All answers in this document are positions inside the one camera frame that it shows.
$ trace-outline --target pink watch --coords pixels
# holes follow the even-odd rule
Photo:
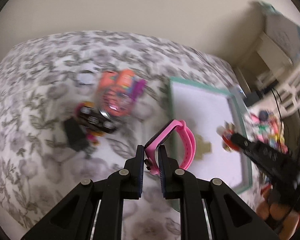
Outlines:
[[[145,164],[152,175],[159,173],[159,167],[155,161],[155,150],[159,147],[159,145],[164,143],[164,141],[174,130],[176,130],[176,132],[179,134],[185,148],[185,156],[180,168],[184,170],[188,169],[193,161],[195,154],[195,139],[193,133],[186,126],[186,122],[184,120],[170,120],[145,144],[144,147],[147,156],[147,159],[145,159]]]

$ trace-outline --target floral bedsheet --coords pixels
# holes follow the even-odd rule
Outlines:
[[[93,154],[68,148],[62,129],[79,102],[94,100],[97,84],[76,82],[84,63],[99,73],[131,68],[148,81],[132,118],[100,138]],[[81,179],[101,180],[121,169],[168,120],[169,76],[218,88],[237,83],[217,57],[133,33],[70,32],[14,46],[0,63],[0,205],[30,229]],[[158,177],[146,172],[142,199],[124,202],[122,239],[179,238],[179,213],[163,199]]]

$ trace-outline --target finger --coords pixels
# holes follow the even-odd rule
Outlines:
[[[283,221],[283,228],[279,233],[280,240],[288,240],[292,237],[294,232],[296,231],[298,222],[299,222],[299,214],[294,210],[290,212],[287,218]]]
[[[270,207],[266,201],[263,201],[258,205],[256,214],[263,220],[266,220],[269,217]]]
[[[268,188],[268,189],[266,189],[266,190],[264,191],[264,193],[262,194],[262,196],[263,196],[263,198],[264,198],[265,200],[268,200],[271,190],[272,190],[271,188]]]
[[[273,203],[270,206],[270,215],[275,219],[275,220],[280,220],[282,219],[288,212],[290,211],[290,207],[278,203]]]

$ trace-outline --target wall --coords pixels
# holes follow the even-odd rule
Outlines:
[[[263,28],[255,0],[9,0],[0,13],[0,61],[28,39],[74,30],[167,38],[234,64]],[[300,24],[290,0],[264,0]]]

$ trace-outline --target white tray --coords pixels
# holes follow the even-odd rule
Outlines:
[[[237,194],[252,186],[250,160],[242,153],[227,152],[222,147],[222,138],[217,128],[225,122],[233,123],[243,136],[245,128],[236,99],[228,90],[203,85],[181,78],[170,78],[171,117],[185,120],[194,134],[199,134],[205,142],[211,142],[211,153],[194,160],[188,171],[197,178],[210,181],[222,179]],[[184,149],[178,136],[173,137],[173,158],[179,163]]]

